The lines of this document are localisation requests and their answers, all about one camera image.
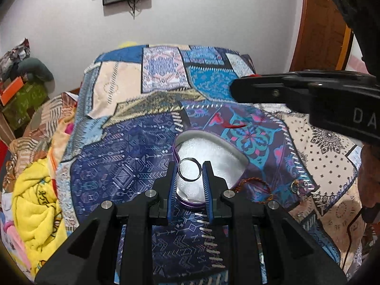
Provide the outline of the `yellow blanket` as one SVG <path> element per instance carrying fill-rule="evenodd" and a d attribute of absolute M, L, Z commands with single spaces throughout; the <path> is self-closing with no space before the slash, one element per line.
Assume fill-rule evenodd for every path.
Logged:
<path fill-rule="evenodd" d="M 37 272 L 67 239 L 62 209 L 46 158 L 33 162 L 15 181 L 12 213 L 24 242 L 30 272 Z"/>

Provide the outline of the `pink plush toy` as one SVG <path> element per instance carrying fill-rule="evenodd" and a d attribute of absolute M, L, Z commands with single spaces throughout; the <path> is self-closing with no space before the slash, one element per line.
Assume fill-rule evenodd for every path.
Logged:
<path fill-rule="evenodd" d="M 30 272 L 31 264 L 25 252 L 24 242 L 19 237 L 13 221 L 6 223 L 1 221 L 1 240 L 17 266 L 23 271 Z"/>

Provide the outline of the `striped brown blanket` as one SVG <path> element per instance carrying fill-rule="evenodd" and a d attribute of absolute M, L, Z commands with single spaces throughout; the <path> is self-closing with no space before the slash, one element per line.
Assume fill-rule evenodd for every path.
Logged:
<path fill-rule="evenodd" d="M 75 112 L 77 101 L 68 93 L 45 102 L 33 114 L 20 138 L 10 143 L 11 158 L 6 163 L 3 189 L 11 193 L 19 174 L 31 163 L 45 158 L 59 122 Z"/>

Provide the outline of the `blue patchwork patterned cloth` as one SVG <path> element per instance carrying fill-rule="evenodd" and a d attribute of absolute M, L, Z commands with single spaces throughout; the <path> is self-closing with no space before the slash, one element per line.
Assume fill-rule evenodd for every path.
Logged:
<path fill-rule="evenodd" d="M 66 231 L 103 201 L 122 204 L 180 162 L 172 220 L 153 227 L 158 284 L 227 284 L 227 228 L 208 223 L 198 168 L 212 164 L 253 201 L 273 198 L 346 272 L 362 263 L 361 148 L 282 104 L 237 104 L 229 84 L 252 70 L 225 48 L 142 45 L 86 69 L 57 170 Z"/>

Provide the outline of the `green patterned box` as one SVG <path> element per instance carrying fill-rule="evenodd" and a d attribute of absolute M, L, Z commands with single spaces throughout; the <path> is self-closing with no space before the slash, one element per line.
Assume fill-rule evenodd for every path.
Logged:
<path fill-rule="evenodd" d="M 11 130 L 27 124 L 34 112 L 48 100 L 46 87 L 41 82 L 26 83 L 2 109 Z"/>

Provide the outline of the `orange shoe box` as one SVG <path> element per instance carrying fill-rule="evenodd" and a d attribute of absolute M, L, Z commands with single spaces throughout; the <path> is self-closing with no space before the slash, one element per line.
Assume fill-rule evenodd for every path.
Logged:
<path fill-rule="evenodd" d="M 1 91 L 1 103 L 6 105 L 12 97 L 24 86 L 23 79 L 19 76 Z"/>

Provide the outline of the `grey pillow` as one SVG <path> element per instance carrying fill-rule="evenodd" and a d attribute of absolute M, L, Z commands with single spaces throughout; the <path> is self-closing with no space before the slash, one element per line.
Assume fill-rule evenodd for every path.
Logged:
<path fill-rule="evenodd" d="M 22 60 L 17 65 L 17 73 L 24 81 L 43 81 L 50 82 L 54 80 L 52 72 L 39 59 L 29 57 Z"/>

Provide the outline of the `yellow round object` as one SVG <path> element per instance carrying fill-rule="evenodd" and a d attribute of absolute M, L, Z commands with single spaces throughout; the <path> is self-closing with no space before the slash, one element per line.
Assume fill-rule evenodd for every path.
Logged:
<path fill-rule="evenodd" d="M 133 41 L 125 41 L 123 42 L 122 44 L 119 45 L 119 49 L 121 48 L 128 48 L 128 47 L 133 47 L 133 46 L 137 46 L 138 44 L 136 42 L 133 42 Z"/>

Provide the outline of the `pile of clothes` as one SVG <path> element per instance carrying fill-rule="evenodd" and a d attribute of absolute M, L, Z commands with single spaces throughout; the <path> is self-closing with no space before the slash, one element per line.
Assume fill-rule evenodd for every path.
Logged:
<path fill-rule="evenodd" d="M 30 43 L 29 40 L 25 38 L 21 44 L 12 48 L 1 57 L 1 79 L 6 79 L 6 73 L 14 63 L 20 62 L 28 57 L 30 57 Z"/>

